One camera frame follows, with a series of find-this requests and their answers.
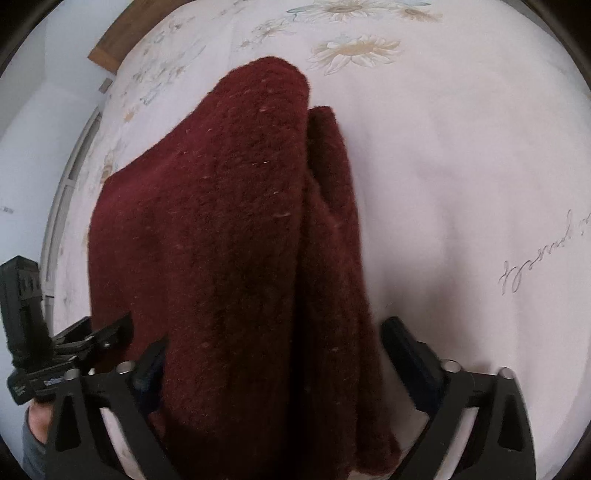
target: towel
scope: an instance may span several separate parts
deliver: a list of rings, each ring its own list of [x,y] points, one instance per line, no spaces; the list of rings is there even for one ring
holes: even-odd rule
[[[152,422],[187,480],[344,480],[398,462],[348,158],[332,110],[308,101],[283,60],[233,70],[93,213],[93,327],[131,312],[120,359],[168,336]]]

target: bed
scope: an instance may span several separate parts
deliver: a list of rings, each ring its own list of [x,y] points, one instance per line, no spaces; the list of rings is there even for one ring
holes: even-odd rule
[[[514,369],[538,478],[553,478],[591,418],[591,95],[560,43],[499,0],[199,0],[168,15],[109,91],[61,243],[55,330],[90,314],[104,181],[268,55],[335,110],[375,321],[400,316],[468,369]],[[384,372],[408,448],[425,418]],[[453,468],[454,454],[439,478]]]

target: human hand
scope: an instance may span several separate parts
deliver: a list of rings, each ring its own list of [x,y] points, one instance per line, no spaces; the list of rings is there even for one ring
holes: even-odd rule
[[[53,417],[53,403],[41,403],[35,399],[29,405],[29,429],[39,442],[47,443],[51,418]]]

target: black camera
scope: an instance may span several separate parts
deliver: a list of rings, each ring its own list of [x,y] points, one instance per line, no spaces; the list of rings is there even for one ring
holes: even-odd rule
[[[15,257],[0,265],[0,313],[15,367],[8,389],[18,405],[32,398],[53,400],[68,370],[85,375],[105,352],[133,338],[129,315],[94,333],[85,317],[50,337],[42,299],[36,262]]]

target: metal screw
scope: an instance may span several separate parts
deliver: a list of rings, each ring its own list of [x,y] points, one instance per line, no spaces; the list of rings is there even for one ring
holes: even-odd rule
[[[80,369],[78,368],[70,368],[65,374],[64,374],[64,380],[68,381],[68,380],[74,380],[75,378],[80,377]]]
[[[444,360],[441,363],[441,367],[446,371],[452,374],[457,374],[461,369],[462,366],[457,363],[455,360]]]
[[[119,375],[123,375],[133,371],[134,368],[135,362],[133,360],[128,360],[126,362],[123,362],[122,364],[117,365],[117,368],[115,368],[115,370]]]
[[[499,375],[507,380],[513,380],[515,378],[515,372],[511,368],[503,367],[499,370]]]

